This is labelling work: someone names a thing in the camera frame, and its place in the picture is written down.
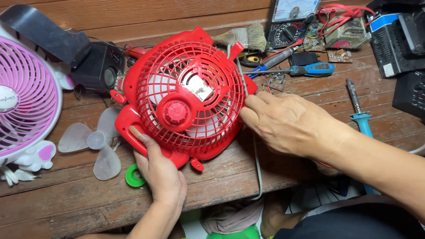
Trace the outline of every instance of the pink fan grille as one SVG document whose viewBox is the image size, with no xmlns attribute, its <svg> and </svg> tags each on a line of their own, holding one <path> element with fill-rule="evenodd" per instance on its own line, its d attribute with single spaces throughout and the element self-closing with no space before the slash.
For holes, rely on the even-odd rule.
<svg viewBox="0 0 425 239">
<path fill-rule="evenodd" d="M 33 52 L 0 37 L 0 85 L 14 90 L 18 103 L 0 112 L 0 157 L 14 153 L 49 130 L 58 108 L 50 70 Z"/>
</svg>

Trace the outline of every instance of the wooden wall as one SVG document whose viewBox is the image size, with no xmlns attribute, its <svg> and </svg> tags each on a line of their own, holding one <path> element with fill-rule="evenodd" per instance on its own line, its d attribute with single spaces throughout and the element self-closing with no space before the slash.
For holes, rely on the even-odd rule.
<svg viewBox="0 0 425 239">
<path fill-rule="evenodd" d="M 369 2 L 322 0 L 321 5 Z M 63 29 L 83 30 L 88 36 L 117 43 L 152 44 L 196 26 L 216 34 L 265 22 L 270 0 L 0 0 L 0 12 L 14 4 L 30 4 Z"/>
</svg>

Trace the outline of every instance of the red fan knob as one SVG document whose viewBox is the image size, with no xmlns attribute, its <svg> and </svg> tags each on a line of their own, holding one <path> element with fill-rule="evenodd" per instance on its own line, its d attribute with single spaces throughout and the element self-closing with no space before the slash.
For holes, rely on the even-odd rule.
<svg viewBox="0 0 425 239">
<path fill-rule="evenodd" d="M 181 124 L 187 119 L 187 107 L 180 101 L 172 101 L 165 108 L 165 119 L 171 124 Z"/>
</svg>

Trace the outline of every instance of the green tape roll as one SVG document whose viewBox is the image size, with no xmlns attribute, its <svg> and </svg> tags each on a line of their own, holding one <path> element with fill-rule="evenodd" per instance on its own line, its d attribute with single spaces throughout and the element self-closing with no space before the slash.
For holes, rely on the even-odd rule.
<svg viewBox="0 0 425 239">
<path fill-rule="evenodd" d="M 127 171 L 125 172 L 125 180 L 127 181 L 128 185 L 132 187 L 140 187 L 146 182 L 146 180 L 142 177 L 139 169 L 137 168 L 137 164 L 133 164 L 128 167 Z"/>
</svg>

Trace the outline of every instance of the hand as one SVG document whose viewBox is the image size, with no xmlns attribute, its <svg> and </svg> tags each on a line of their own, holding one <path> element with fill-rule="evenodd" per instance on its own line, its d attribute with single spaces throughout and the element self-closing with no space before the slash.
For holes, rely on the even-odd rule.
<svg viewBox="0 0 425 239">
<path fill-rule="evenodd" d="M 284 154 L 321 159 L 351 129 L 320 106 L 294 94 L 273 96 L 265 91 L 249 95 L 240 111 L 242 120 L 269 149 Z"/>
<path fill-rule="evenodd" d="M 154 139 L 141 134 L 134 127 L 130 130 L 147 148 L 149 160 L 136 150 L 134 156 L 137 167 L 152 190 L 153 201 L 183 206 L 187 195 L 187 184 L 183 173 L 177 170 L 171 160 L 162 155 Z"/>
</svg>

